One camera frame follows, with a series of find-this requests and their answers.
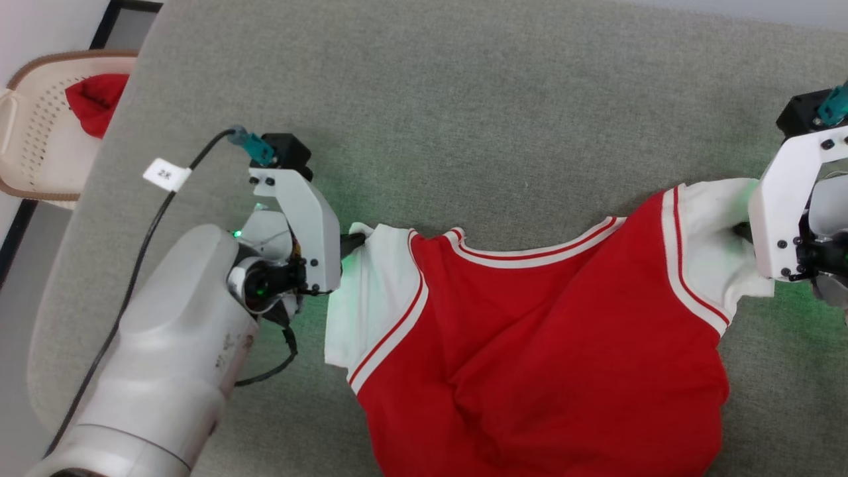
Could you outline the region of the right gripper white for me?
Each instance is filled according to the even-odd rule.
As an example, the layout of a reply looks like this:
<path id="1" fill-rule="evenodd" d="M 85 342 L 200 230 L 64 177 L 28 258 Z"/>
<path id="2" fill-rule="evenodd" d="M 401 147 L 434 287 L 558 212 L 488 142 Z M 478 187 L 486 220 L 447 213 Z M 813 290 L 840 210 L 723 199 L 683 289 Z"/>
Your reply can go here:
<path id="1" fill-rule="evenodd" d="M 751 194 L 750 223 L 732 226 L 735 235 L 753 244 L 764 277 L 794 280 L 794 239 L 802 236 L 800 223 L 822 166 L 846 159 L 846 132 L 846 126 L 836 127 L 785 140 Z"/>

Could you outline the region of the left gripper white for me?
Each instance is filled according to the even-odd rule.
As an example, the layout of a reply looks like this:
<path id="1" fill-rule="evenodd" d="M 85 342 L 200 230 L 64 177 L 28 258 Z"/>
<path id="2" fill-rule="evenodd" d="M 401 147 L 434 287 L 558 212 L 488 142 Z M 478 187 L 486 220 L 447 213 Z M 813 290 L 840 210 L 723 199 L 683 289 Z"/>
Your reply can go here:
<path id="1" fill-rule="evenodd" d="M 249 176 L 254 195 L 279 209 L 254 209 L 242 229 L 229 233 L 236 251 L 229 293 L 249 316 L 280 306 L 284 318 L 292 318 L 307 296 L 339 287 L 341 259 L 367 236 L 341 235 L 335 212 L 299 172 L 251 169 Z"/>

